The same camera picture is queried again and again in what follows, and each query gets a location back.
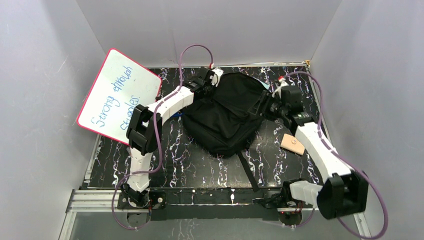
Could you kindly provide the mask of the black student backpack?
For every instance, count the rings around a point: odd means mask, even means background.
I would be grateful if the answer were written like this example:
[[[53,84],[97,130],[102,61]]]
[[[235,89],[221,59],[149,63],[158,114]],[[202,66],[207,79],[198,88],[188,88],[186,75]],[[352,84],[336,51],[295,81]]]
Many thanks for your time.
[[[186,132],[211,155],[237,155],[254,192],[259,186],[242,151],[250,147],[263,117],[251,113],[268,89],[241,72],[225,73],[210,96],[194,101],[183,110]]]

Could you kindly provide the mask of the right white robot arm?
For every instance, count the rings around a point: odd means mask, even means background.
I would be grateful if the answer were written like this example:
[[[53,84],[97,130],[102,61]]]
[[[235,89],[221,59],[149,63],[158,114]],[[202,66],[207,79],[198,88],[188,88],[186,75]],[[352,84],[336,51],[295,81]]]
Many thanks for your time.
[[[286,206],[304,202],[318,208],[328,220],[365,211],[368,182],[330,150],[330,143],[319,131],[318,119],[305,111],[297,87],[284,86],[278,93],[264,90],[250,112],[267,120],[281,119],[321,174],[323,185],[300,178],[285,181],[281,199]]]

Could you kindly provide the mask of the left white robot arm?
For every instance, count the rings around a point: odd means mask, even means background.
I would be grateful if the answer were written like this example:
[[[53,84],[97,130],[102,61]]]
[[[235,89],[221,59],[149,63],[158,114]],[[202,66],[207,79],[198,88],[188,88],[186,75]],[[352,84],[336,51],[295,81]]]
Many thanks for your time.
[[[209,95],[219,85],[223,70],[201,67],[198,74],[188,80],[181,79],[179,86],[165,97],[147,106],[137,105],[133,110],[126,137],[130,147],[129,175],[121,185],[123,194],[137,208],[149,203],[149,175],[153,153],[162,153],[162,126],[171,116],[191,105],[195,99]]]

